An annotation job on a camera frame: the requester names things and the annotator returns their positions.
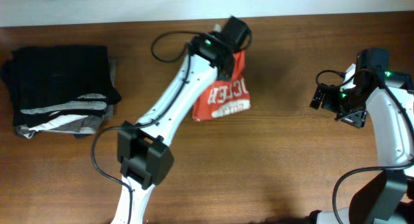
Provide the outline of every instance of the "gray cloth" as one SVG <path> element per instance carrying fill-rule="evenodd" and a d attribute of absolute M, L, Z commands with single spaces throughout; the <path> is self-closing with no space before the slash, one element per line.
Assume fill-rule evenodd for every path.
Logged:
<path fill-rule="evenodd" d="M 109 72 L 110 72 L 110 76 L 111 76 L 111 82 L 112 85 L 114 85 L 114 79 L 115 79 L 115 72 L 116 72 L 116 60 L 109 60 Z M 84 96 L 81 96 L 80 98 L 88 98 L 88 99 L 99 99 L 102 98 L 99 94 L 87 94 Z M 68 104 L 62 104 L 59 106 L 59 109 L 64 107 L 64 106 L 68 106 Z M 89 107 L 91 108 L 96 108 L 96 109 L 101 109 L 102 108 L 102 104 L 101 102 L 96 102 L 96 101 L 91 101 L 89 102 Z M 43 111 L 43 110 L 26 110 L 28 112 L 33 112 L 33 113 L 37 113 L 39 111 Z M 96 117 L 96 116 L 88 116 L 86 118 L 80 119 L 80 120 L 75 120 L 72 121 L 68 124 L 64 124 L 62 126 L 59 126 L 57 128 L 54 129 L 50 129 L 50 130 L 45 130 L 47 132 L 52 132 L 52 133 L 70 133 L 70 134 L 84 134 L 84 135 L 90 135 L 90 134 L 94 134 L 96 133 L 96 131 L 98 131 L 99 126 L 101 125 L 101 123 L 104 120 L 109 120 L 111 118 L 113 118 L 114 115 L 114 105 L 108 105 L 105 106 L 105 115 L 103 115 L 102 117 Z M 18 137 L 23 137 L 23 138 L 27 138 L 27 139 L 31 139 L 36 132 L 35 131 L 31 131 L 28 129 L 28 127 L 26 125 L 23 126 L 18 126 L 15 128 L 15 134 Z"/>

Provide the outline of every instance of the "folded garment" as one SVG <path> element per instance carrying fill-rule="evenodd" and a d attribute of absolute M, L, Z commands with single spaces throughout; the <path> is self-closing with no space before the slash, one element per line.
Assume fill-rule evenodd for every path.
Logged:
<path fill-rule="evenodd" d="M 1 78 L 13 103 L 14 126 L 32 128 L 69 114 L 101 117 L 106 105 L 121 99 L 109 76 L 106 47 L 25 47 L 12 54 Z"/>

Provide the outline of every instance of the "wood grain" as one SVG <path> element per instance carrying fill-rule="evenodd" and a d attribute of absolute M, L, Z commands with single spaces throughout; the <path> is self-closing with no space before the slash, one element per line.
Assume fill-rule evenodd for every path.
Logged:
<path fill-rule="evenodd" d="M 371 121 L 364 129 L 335 122 L 309 108 L 323 69 L 344 71 L 369 47 L 390 51 L 390 66 L 413 74 L 414 12 L 247 18 L 254 42 L 246 54 L 249 111 L 196 123 L 187 115 L 173 144 L 175 164 L 146 210 L 149 223 L 259 223 L 331 209 L 336 180 L 376 165 Z M 0 59 L 27 45 L 107 45 L 118 60 L 115 86 L 123 96 L 105 126 L 134 122 L 149 109 L 181 62 L 160 63 L 149 46 L 170 30 L 209 31 L 216 22 L 164 21 L 0 28 Z M 157 50 L 174 57 L 189 37 Z M 339 83 L 326 76 L 325 82 Z M 0 223 L 105 223 L 115 213 L 120 186 L 103 178 L 89 157 L 92 137 L 12 132 L 12 107 L 0 85 Z M 97 158 L 118 175 L 116 134 L 104 135 Z M 374 174 L 349 178 L 339 207 Z"/>

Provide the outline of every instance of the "black cloth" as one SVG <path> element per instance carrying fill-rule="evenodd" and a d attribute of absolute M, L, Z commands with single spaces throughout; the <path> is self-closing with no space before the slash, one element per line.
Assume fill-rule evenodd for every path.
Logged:
<path fill-rule="evenodd" d="M 64 104 L 90 93 L 105 95 L 109 105 L 121 100 L 109 76 L 107 47 L 24 47 L 12 54 L 13 60 L 3 64 L 0 75 L 10 92 L 14 126 L 33 127 L 60 115 L 82 115 L 80 111 L 85 111 L 60 111 L 52 118 L 46 114 L 25 115 L 22 109 Z M 104 111 L 87 113 L 102 116 Z"/>

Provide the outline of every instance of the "wooden table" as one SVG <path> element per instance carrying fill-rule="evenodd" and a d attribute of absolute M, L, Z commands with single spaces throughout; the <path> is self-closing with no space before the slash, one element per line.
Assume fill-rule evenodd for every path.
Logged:
<path fill-rule="evenodd" d="M 339 176 L 376 165 L 370 120 L 356 129 L 335 122 L 333 113 L 309 108 L 314 78 L 323 69 L 346 70 L 369 47 L 388 49 L 391 68 L 413 74 L 414 12 L 245 21 L 254 34 L 245 70 L 252 108 L 200 123 L 187 115 L 172 144 L 175 164 L 149 201 L 149 223 L 259 223 L 330 210 Z M 209 31 L 216 22 L 225 20 L 0 28 L 0 57 L 3 63 L 11 50 L 27 45 L 107 45 L 118 60 L 115 86 L 123 97 L 105 123 L 114 126 L 145 113 L 181 64 L 152 58 L 151 41 L 171 30 Z M 189 38 L 166 39 L 158 51 L 174 57 Z M 110 221 L 121 187 L 92 167 L 93 138 L 40 133 L 19 139 L 3 83 L 0 101 L 0 223 Z M 120 177 L 115 133 L 102 137 L 97 155 L 103 169 Z M 374 175 L 346 180 L 338 206 L 349 205 Z"/>

